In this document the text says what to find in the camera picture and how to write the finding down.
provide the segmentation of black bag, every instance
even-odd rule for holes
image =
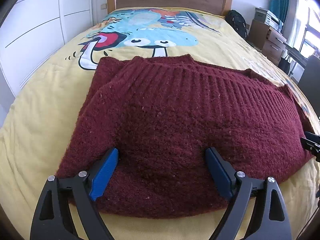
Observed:
[[[244,18],[240,13],[235,10],[231,10],[226,15],[226,22],[244,39],[247,39],[247,29]]]
[[[284,73],[287,75],[289,74],[290,70],[290,62],[289,62],[290,56],[288,55],[286,58],[281,58],[280,62],[278,64],[278,68],[280,68]]]

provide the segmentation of blue gripper pad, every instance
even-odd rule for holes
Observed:
[[[234,195],[233,188],[236,183],[234,174],[236,171],[230,163],[221,158],[214,147],[206,149],[205,160],[219,195],[230,200]]]
[[[109,154],[109,157],[102,164],[96,176],[92,179],[89,196],[93,201],[96,201],[97,197],[101,197],[103,195],[112,173],[118,164],[118,159],[118,150],[114,148]]]

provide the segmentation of wooden drawer unit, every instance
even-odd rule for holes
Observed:
[[[285,49],[285,44],[287,40],[276,30],[269,29],[267,34],[267,39],[271,41],[272,43],[276,44],[278,47],[280,47],[282,50]]]
[[[276,44],[272,43],[271,41],[266,41],[262,48],[262,54],[275,59],[280,59],[283,49],[278,47]]]
[[[247,41],[261,49],[262,54],[277,66],[287,40],[271,26],[253,20]]]

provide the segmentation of maroon knit sweater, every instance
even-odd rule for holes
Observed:
[[[57,176],[87,170],[110,147],[119,162],[98,208],[148,218],[223,208],[204,162],[214,146],[236,170],[286,180],[310,154],[308,119],[287,86],[250,69],[182,57],[104,57],[98,64]]]

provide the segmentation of white wardrobe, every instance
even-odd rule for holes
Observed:
[[[16,2],[0,27],[0,105],[5,112],[50,55],[92,26],[91,10],[91,0]]]

